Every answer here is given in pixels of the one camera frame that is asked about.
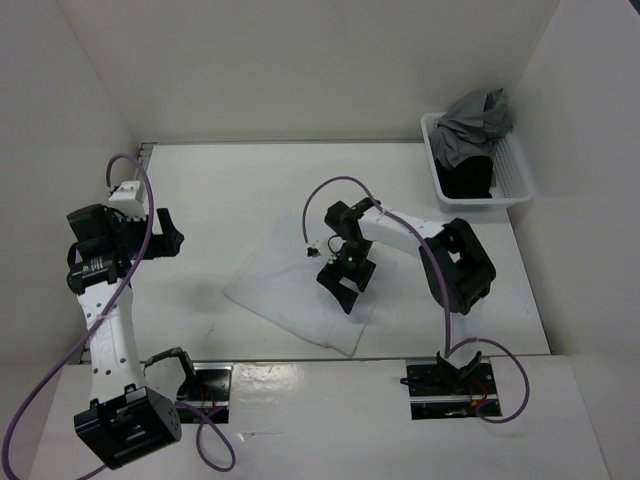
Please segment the white skirt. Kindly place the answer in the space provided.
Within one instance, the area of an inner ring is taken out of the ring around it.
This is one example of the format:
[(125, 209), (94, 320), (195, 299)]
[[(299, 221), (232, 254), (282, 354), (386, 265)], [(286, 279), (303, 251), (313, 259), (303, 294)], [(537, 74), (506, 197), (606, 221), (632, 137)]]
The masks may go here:
[(346, 314), (331, 293), (316, 281), (325, 262), (309, 259), (301, 242), (300, 218), (282, 212), (269, 233), (223, 289), (239, 306), (317, 346), (354, 355), (382, 291), (382, 275), (395, 268), (380, 260), (370, 284)]

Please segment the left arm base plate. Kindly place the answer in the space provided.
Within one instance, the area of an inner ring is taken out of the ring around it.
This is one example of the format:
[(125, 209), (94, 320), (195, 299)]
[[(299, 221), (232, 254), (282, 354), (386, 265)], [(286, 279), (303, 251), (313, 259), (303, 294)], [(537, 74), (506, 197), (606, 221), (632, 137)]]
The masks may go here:
[(177, 400), (191, 405), (215, 424), (229, 422), (233, 367), (230, 364), (195, 365), (195, 377), (183, 382)]

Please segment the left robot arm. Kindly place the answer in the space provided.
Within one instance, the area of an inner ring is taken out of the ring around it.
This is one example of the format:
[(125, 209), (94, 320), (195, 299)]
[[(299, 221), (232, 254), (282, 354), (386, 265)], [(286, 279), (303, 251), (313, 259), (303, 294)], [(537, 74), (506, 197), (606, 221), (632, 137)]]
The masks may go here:
[(134, 218), (102, 204), (67, 216), (76, 237), (67, 283), (89, 333), (89, 406), (74, 417), (79, 439), (111, 470), (180, 440), (174, 402), (148, 386), (133, 329), (131, 277), (142, 260), (175, 257), (184, 236), (166, 208)]

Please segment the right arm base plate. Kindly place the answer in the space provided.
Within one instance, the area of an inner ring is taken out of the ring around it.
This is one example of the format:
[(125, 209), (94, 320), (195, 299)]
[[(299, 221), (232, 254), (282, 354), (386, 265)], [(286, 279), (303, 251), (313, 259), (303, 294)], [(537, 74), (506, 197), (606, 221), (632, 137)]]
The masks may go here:
[(489, 418), (502, 410), (491, 363), (482, 360), (461, 387), (450, 387), (440, 378), (435, 359), (406, 362), (399, 382), (409, 394), (413, 420), (445, 420), (477, 417), (477, 409)]

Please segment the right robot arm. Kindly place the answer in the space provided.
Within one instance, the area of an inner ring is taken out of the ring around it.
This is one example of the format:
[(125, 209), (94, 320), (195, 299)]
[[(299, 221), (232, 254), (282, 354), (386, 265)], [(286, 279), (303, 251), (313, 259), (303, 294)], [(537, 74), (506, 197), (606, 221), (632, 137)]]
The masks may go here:
[(329, 254), (316, 281), (349, 314), (376, 269), (369, 259), (375, 243), (421, 261), (429, 292), (444, 311), (444, 351), (436, 354), (437, 385), (460, 394), (472, 384), (480, 352), (454, 358), (454, 324), (461, 323), (488, 296), (496, 269), (470, 224), (456, 218), (448, 223), (426, 221), (385, 210), (364, 198), (349, 206), (338, 201), (327, 209), (325, 224), (343, 240)]

